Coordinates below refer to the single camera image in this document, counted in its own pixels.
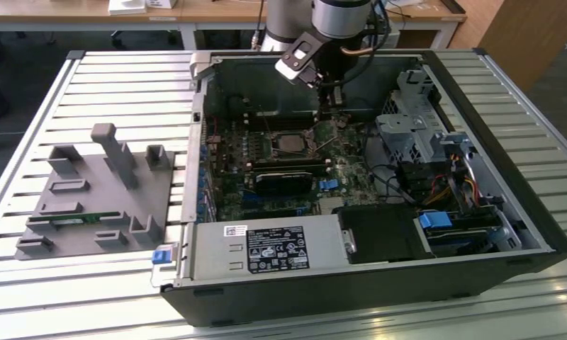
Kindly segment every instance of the blue connector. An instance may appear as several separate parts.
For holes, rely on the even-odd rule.
[[[329,181],[321,181],[320,182],[320,189],[321,190],[333,190],[340,187],[340,180],[338,179],[330,179]]]
[[[154,264],[169,264],[173,262],[173,250],[157,249],[151,258]]]
[[[453,221],[445,211],[429,211],[418,217],[418,220],[424,229],[448,228],[453,226]]]

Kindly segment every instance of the motherboard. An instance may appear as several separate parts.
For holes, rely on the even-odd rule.
[[[219,123],[207,137],[218,221],[325,215],[378,202],[365,123],[350,115],[283,119],[257,112]]]

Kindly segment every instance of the barcode sticker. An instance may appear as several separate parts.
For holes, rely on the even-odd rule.
[[[226,225],[226,236],[246,236],[247,225]]]

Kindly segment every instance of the white box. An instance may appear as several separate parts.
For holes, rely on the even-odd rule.
[[[157,9],[171,9],[177,3],[177,0],[147,0],[147,7]]]
[[[147,5],[143,0],[110,0],[110,15],[147,13]]]

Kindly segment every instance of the white label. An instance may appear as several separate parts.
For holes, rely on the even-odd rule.
[[[174,16],[151,16],[151,21],[175,21],[177,18]]]
[[[83,225],[85,221],[82,218],[74,218],[71,220],[57,220],[54,225]]]
[[[225,234],[226,236],[246,236],[247,225],[226,225]]]

